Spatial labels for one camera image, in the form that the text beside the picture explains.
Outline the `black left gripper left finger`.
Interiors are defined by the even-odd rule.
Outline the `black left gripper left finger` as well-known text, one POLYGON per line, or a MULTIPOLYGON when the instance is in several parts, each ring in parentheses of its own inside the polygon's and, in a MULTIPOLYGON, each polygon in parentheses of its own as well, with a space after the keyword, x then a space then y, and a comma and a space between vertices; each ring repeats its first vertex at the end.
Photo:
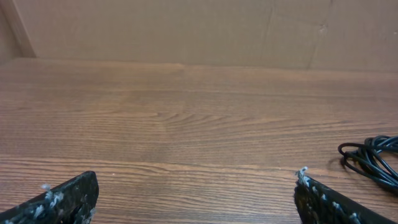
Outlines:
POLYGON ((99 185, 96 173, 86 171, 1 213, 1 224, 90 224, 96 212, 99 185))

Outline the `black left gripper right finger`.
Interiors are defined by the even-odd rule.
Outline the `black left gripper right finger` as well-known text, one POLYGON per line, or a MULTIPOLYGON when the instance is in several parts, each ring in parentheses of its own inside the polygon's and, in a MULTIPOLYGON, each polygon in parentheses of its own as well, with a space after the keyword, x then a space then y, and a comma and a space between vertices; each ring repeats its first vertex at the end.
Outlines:
POLYGON ((294 202, 303 224, 395 224, 394 221, 307 176, 298 170, 294 202))

